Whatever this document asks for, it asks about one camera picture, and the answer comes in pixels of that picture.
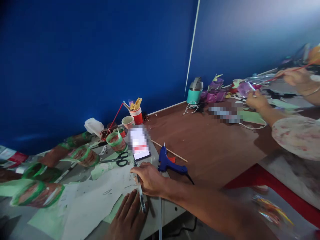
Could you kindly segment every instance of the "floral sleeve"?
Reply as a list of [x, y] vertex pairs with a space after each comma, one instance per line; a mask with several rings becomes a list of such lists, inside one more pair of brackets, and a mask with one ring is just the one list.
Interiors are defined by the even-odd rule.
[[272, 126], [272, 137], [297, 156], [320, 161], [320, 122], [307, 117], [288, 117]]

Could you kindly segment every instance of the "blue wall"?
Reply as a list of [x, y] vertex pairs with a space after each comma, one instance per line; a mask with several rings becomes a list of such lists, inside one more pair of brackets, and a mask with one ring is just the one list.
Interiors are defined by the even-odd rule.
[[[106, 124], [123, 100], [184, 101], [197, 0], [7, 1], [0, 17], [0, 144], [38, 153]], [[116, 122], [128, 115], [123, 107]]]
[[216, 73], [230, 84], [319, 44], [319, 13], [319, 0], [201, 0], [187, 89], [197, 76], [207, 86]]

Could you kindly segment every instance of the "black cable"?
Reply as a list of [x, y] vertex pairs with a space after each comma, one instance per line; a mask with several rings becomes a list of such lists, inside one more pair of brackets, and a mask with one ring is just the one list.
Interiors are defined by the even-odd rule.
[[[187, 176], [187, 178], [190, 180], [190, 182], [194, 185], [194, 182], [192, 181], [190, 175], [189, 175], [189, 174], [186, 174], [186, 176]], [[183, 227], [183, 228], [180, 228], [180, 230], [179, 230], [178, 233], [171, 234], [171, 235], [167, 235], [167, 236], [162, 237], [162, 238], [165, 239], [165, 238], [169, 238], [169, 237], [178, 237], [183, 230], [186, 230], [186, 231], [189, 231], [189, 232], [194, 232], [194, 231], [196, 230], [196, 227], [197, 227], [197, 220], [198, 220], [198, 218], [196, 217], [196, 218], [194, 219], [194, 226], [193, 226], [192, 229], [191, 229], [191, 228]]]

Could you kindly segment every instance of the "red straw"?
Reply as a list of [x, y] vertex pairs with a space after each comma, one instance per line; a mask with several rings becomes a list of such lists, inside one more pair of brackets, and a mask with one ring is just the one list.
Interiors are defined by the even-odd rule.
[[[120, 106], [120, 108], [119, 108], [119, 110], [118, 110], [118, 112], [117, 112], [116, 116], [114, 117], [114, 120], [116, 120], [116, 118], [117, 118], [117, 116], [118, 116], [118, 113], [120, 112], [120, 109], [122, 108], [122, 105], [123, 105], [123, 103], [121, 104], [121, 106]], [[106, 138], [107, 138], [107, 136], [108, 136], [108, 133], [109, 133], [109, 131], [110, 131], [110, 129], [111, 129], [111, 127], [112, 127], [113, 123], [114, 123], [114, 120], [113, 120], [113, 122], [111, 123], [111, 126], [110, 126], [110, 128], [108, 129], [108, 131], [107, 131]]]
[[[318, 62], [318, 61], [320, 61], [320, 59], [317, 59], [317, 60], [313, 61], [312, 63], [309, 63], [309, 64], [307, 64], [307, 65], [305, 65], [305, 66], [302, 66], [302, 67], [299, 67], [299, 68], [297, 68], [297, 69], [294, 69], [294, 70], [292, 70], [292, 72], [298, 71], [298, 70], [300, 70], [300, 69], [302, 69], [302, 68], [306, 68], [306, 67], [308, 67], [308, 66], [310, 66], [310, 65], [312, 65], [312, 64], [315, 64], [315, 63]], [[273, 80], [276, 80], [278, 77], [281, 77], [281, 76], [283, 76], [283, 75], [284, 75], [284, 73], [281, 74], [281, 75], [279, 75], [279, 76], [277, 76], [277, 77], [274, 77], [274, 78], [271, 78], [271, 79], [265, 81], [265, 83], [266, 83], [266, 82], [273, 81]]]

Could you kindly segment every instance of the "bracelet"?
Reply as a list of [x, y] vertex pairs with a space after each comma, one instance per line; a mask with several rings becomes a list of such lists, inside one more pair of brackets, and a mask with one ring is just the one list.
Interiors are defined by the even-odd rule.
[[318, 92], [319, 90], [320, 90], [320, 86], [319, 86], [316, 90], [314, 90], [312, 93], [310, 93], [310, 94], [308, 94], [308, 95], [302, 95], [302, 96], [303, 96], [303, 97], [308, 97], [308, 96], [310, 96], [310, 95]]

